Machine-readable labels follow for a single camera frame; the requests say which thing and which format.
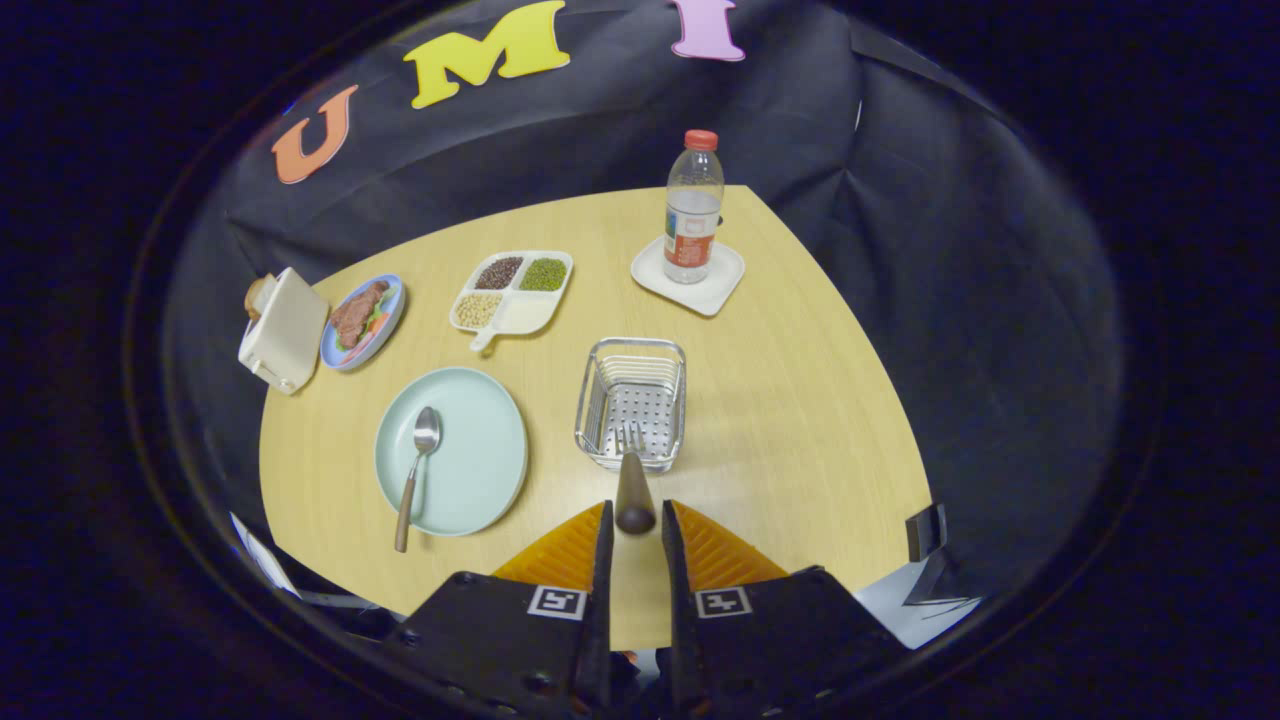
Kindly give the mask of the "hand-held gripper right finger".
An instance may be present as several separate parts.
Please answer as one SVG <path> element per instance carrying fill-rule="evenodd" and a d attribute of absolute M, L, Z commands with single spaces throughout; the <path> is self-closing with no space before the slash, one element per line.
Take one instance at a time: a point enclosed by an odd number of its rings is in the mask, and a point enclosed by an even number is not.
<path fill-rule="evenodd" d="M 826 717 L 906 657 L 823 568 L 785 571 L 673 500 L 662 516 L 676 717 Z"/>

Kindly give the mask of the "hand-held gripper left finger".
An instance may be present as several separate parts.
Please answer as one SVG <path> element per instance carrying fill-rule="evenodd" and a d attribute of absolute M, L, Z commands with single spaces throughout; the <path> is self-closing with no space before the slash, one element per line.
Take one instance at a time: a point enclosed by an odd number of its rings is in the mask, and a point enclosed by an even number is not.
<path fill-rule="evenodd" d="M 603 501 L 493 574 L 452 574 L 387 655 L 474 717 L 595 717 L 611 701 L 613 520 Z"/>

